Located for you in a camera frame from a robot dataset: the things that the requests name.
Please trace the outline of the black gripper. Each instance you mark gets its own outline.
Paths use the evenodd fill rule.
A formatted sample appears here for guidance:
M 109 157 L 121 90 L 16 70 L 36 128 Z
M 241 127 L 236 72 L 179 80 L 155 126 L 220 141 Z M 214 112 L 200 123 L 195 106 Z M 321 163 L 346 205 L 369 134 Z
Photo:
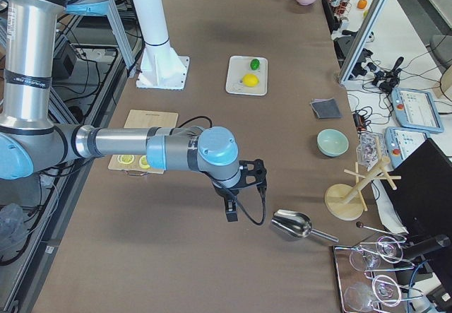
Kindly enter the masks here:
M 225 204 L 225 215 L 228 222 L 237 222 L 237 197 L 239 190 L 235 188 L 227 188 L 218 182 L 213 181 L 212 185 L 215 192 L 223 198 Z

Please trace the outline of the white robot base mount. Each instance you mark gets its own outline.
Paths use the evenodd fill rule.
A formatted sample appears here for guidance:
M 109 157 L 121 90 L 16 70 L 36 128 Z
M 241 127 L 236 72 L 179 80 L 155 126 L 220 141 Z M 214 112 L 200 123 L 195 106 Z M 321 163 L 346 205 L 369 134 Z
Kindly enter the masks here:
M 179 56 L 171 46 L 162 0 L 133 0 L 145 49 L 138 88 L 183 90 L 190 58 Z

